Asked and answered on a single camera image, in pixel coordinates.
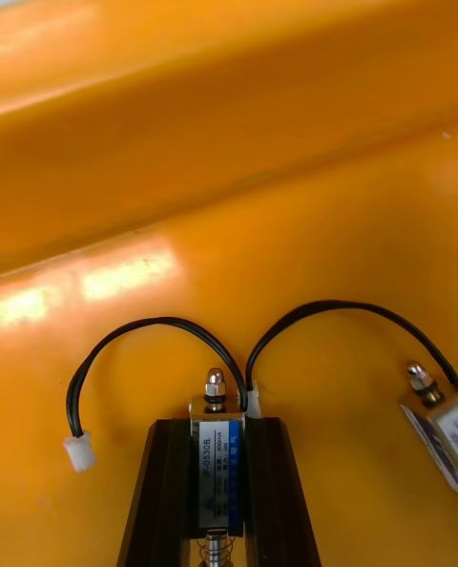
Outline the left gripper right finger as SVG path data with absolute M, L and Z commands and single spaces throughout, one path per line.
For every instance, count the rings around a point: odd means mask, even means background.
M 245 424 L 248 566 L 320 566 L 287 427 L 277 417 Z

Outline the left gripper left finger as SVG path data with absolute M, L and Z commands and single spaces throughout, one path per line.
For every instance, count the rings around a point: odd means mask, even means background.
M 142 454 L 118 566 L 190 564 L 191 481 L 189 421 L 156 421 Z

